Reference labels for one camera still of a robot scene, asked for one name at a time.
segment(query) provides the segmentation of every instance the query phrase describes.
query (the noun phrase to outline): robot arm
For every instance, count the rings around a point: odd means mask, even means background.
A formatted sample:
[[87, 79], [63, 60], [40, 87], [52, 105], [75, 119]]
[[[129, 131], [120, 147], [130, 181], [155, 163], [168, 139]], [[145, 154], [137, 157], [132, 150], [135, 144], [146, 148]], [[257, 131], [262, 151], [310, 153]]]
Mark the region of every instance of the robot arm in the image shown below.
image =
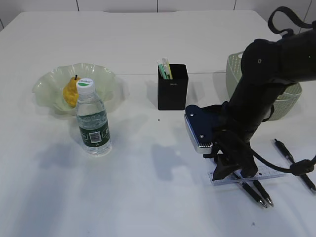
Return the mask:
[[[289, 8], [279, 7], [304, 28], [311, 28]], [[273, 32], [271, 15], [268, 25]], [[256, 39], [243, 53], [242, 78], [229, 102], [199, 108], [186, 108], [185, 120], [192, 143], [205, 158], [214, 158], [214, 179], [223, 179], [241, 169], [243, 177], [253, 177], [258, 168], [254, 156], [270, 168], [301, 175], [311, 172], [316, 163], [302, 160], [290, 169], [270, 164], [251, 149], [250, 139], [285, 89], [301, 81], [316, 80], [316, 21], [313, 29], [297, 35], [291, 29], [277, 42]]]

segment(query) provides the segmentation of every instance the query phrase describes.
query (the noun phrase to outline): black pen holder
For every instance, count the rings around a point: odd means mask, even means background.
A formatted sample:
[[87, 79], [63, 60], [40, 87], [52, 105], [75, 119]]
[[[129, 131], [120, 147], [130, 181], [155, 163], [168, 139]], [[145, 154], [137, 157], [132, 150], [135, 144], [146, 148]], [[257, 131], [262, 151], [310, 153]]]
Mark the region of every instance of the black pen holder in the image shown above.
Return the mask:
[[184, 110], [188, 90], [188, 72], [184, 64], [170, 64], [173, 79], [163, 79], [158, 68], [158, 109]]

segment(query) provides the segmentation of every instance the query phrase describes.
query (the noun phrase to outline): white wall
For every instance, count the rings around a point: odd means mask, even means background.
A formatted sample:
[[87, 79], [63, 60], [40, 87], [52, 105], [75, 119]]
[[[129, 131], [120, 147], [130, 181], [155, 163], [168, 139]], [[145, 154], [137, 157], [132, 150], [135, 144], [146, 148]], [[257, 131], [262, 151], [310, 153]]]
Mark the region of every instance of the white wall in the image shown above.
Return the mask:
[[[78, 0], [81, 11], [108, 12], [168, 12], [177, 10], [255, 10], [265, 20], [278, 6], [292, 8], [304, 19], [312, 0]], [[306, 21], [316, 17], [316, 0]], [[76, 0], [0, 0], [0, 19], [4, 26], [22, 11], [77, 11]], [[275, 15], [277, 28], [293, 28], [299, 32], [283, 14]]]
[[80, 11], [157, 12], [157, 0], [78, 0]]
[[77, 11], [77, 3], [76, 0], [0, 0], [4, 26], [22, 11]]
[[[268, 20], [271, 13], [279, 6], [288, 6], [296, 12], [303, 20], [311, 0], [237, 0], [235, 10], [255, 10], [263, 19]], [[274, 17], [277, 29], [292, 28], [299, 32], [300, 28], [295, 26], [283, 13], [277, 12]]]
[[233, 10], [234, 5], [235, 0], [158, 0], [158, 11]]

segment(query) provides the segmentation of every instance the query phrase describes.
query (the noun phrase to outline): pen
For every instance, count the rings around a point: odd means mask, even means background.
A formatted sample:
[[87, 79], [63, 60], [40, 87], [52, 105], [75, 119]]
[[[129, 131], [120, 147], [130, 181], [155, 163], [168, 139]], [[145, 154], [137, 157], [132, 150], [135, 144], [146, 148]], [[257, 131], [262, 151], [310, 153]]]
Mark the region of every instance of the pen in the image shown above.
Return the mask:
[[160, 72], [161, 76], [163, 77], [163, 79], [165, 79], [165, 80], [168, 79], [166, 74], [164, 73], [164, 69], [163, 69], [161, 61], [158, 60], [157, 63], [158, 63], [159, 72]]
[[167, 58], [163, 58], [162, 59], [162, 63], [163, 63], [163, 66], [167, 67], [167, 68], [165, 67], [165, 71], [169, 75], [170, 79], [173, 79], [168, 59]]
[[[241, 179], [236, 173], [232, 173], [233, 176], [235, 176], [237, 179]], [[262, 205], [265, 208], [268, 208], [264, 200], [250, 187], [249, 184], [247, 184], [245, 181], [240, 181], [239, 185], [260, 205]]]
[[253, 180], [252, 183], [257, 188], [261, 196], [267, 201], [267, 203], [271, 206], [274, 206], [271, 197], [269, 196], [267, 191], [264, 189], [264, 187], [261, 185], [259, 180]]
[[[278, 150], [282, 153], [282, 155], [291, 162], [291, 164], [295, 163], [295, 160], [292, 156], [292, 154], [288, 151], [288, 149], [285, 147], [285, 145], [281, 142], [275, 139], [276, 147]], [[306, 174], [303, 174], [300, 176], [303, 182], [306, 184], [306, 186], [312, 191], [312, 193], [316, 194], [316, 187], [315, 184], [309, 179], [309, 177]]]

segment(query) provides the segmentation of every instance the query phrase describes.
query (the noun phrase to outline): white bottle cap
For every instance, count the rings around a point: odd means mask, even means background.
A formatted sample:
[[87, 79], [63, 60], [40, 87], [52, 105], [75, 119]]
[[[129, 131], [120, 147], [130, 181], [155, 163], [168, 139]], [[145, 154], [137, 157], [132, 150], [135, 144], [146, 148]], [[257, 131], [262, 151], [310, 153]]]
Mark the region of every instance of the white bottle cap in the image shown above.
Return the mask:
[[88, 95], [94, 92], [95, 86], [90, 78], [83, 78], [77, 81], [77, 91], [80, 95]]

